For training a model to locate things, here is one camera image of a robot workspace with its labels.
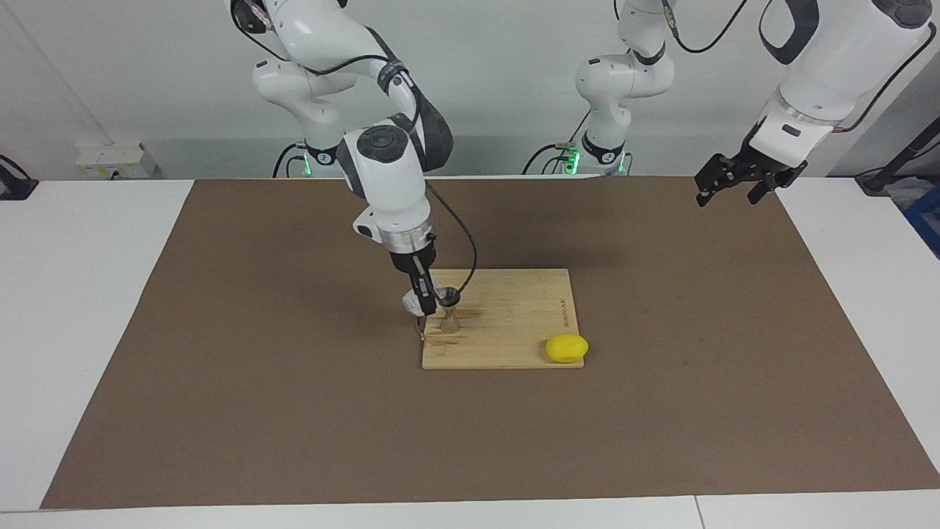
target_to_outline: green indicator light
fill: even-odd
[[[572,151],[571,155],[568,156],[568,164],[565,166],[565,172],[568,174],[577,174],[578,164],[581,163],[581,153],[578,151]]]

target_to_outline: white table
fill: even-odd
[[[0,202],[0,527],[940,527],[938,490],[33,512],[191,185],[47,182]],[[852,181],[804,178],[780,198],[940,467],[940,262],[889,200]]]

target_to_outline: lemon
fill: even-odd
[[[558,363],[575,363],[588,353],[588,341],[577,334],[559,334],[545,344],[545,354]]]

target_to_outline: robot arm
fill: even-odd
[[[590,104],[580,152],[585,165],[602,173],[616,171],[623,157],[631,123],[623,104],[672,87],[675,66],[666,54],[669,30],[663,11],[662,0],[626,0],[618,33],[627,53],[594,57],[578,69],[575,85]]]
[[[335,158],[350,190],[368,202],[353,228],[385,246],[396,269],[411,279],[421,311],[433,314],[436,250],[424,171],[442,167],[450,156],[453,136],[444,118],[378,33],[343,12],[344,1],[231,1],[250,8],[258,18],[254,26],[270,27],[292,61],[259,64],[256,86],[301,122],[308,144],[321,149],[328,142],[323,127],[338,122],[320,98],[351,87],[357,74],[373,79],[400,110],[345,135]],[[242,16],[250,18],[244,9]]]
[[[764,47],[788,74],[738,154],[716,154],[696,176],[698,204],[756,182],[757,203],[787,187],[807,157],[924,40],[930,0],[771,0],[760,20]]]

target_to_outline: brown mat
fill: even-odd
[[[198,182],[42,507],[940,488],[775,197],[438,187],[482,266],[570,269],[585,369],[424,371],[342,182]]]

